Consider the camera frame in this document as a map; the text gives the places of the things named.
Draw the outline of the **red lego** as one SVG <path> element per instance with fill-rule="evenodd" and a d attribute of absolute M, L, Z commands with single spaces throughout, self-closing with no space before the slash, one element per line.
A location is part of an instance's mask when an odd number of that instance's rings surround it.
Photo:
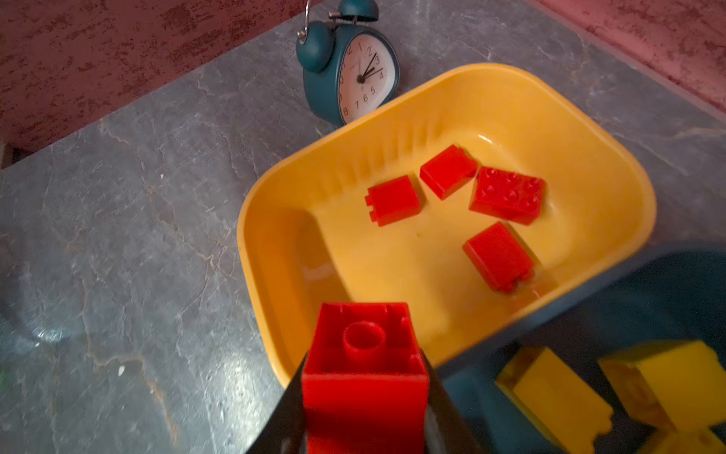
<path fill-rule="evenodd" d="M 408 175 L 369 187 L 365 202 L 371 208 L 371 222 L 379 227 L 417 216 L 423 209 L 423 203 Z"/>
<path fill-rule="evenodd" d="M 534 261 L 505 223 L 469 238 L 462 249 L 493 291 L 510 293 L 533 278 Z"/>
<path fill-rule="evenodd" d="M 407 304 L 322 304 L 301 384 L 308 452 L 424 452 L 430 378 Z"/>
<path fill-rule="evenodd" d="M 444 201 L 478 172 L 478 162 L 457 145 L 451 145 L 421 166 L 421 181 Z"/>
<path fill-rule="evenodd" d="M 476 174 L 469 210 L 531 225 L 541 215 L 546 182 L 537 177 L 482 166 Z"/>

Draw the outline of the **yellow rectangular bin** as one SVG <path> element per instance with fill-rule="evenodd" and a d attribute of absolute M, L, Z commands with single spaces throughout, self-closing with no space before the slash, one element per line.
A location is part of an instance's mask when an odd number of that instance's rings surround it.
<path fill-rule="evenodd" d="M 449 146 L 483 166 L 544 180 L 540 217 L 512 225 L 531 280 L 493 291 L 462 247 L 493 224 L 472 185 L 381 227 L 370 187 L 416 178 Z M 471 64 L 444 73 L 267 171 L 242 205 L 237 242 L 268 361 L 289 384 L 325 302 L 405 302 L 418 342 L 442 366 L 505 332 L 648 240 L 655 191 L 636 158 L 577 106 L 524 70 Z"/>

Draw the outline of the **yellow lego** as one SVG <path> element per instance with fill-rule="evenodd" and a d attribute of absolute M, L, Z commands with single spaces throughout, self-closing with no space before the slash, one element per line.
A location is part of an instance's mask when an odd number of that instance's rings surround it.
<path fill-rule="evenodd" d="M 710 429 L 656 431 L 636 454 L 725 454 L 725 444 Z"/>
<path fill-rule="evenodd" d="M 535 429 L 567 453 L 594 453 L 614 409 L 547 347 L 523 347 L 495 380 Z"/>
<path fill-rule="evenodd" d="M 701 340 L 656 340 L 597 361 L 628 416 L 665 431 L 725 422 L 725 369 Z"/>

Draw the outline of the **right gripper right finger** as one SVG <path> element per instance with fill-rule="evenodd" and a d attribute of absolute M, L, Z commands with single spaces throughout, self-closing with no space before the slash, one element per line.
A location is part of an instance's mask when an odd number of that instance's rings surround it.
<path fill-rule="evenodd" d="M 474 433 L 449 397 L 429 359 L 422 355 L 429 377 L 427 411 L 425 412 L 425 453 L 484 454 Z"/>

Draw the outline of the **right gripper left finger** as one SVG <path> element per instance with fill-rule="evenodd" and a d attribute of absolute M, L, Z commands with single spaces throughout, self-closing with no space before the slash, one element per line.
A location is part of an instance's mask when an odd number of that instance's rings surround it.
<path fill-rule="evenodd" d="M 278 401 L 268 422 L 256 437 L 247 454 L 307 453 L 306 411 L 302 388 L 302 372 L 306 365 L 307 354 L 298 366 Z"/>

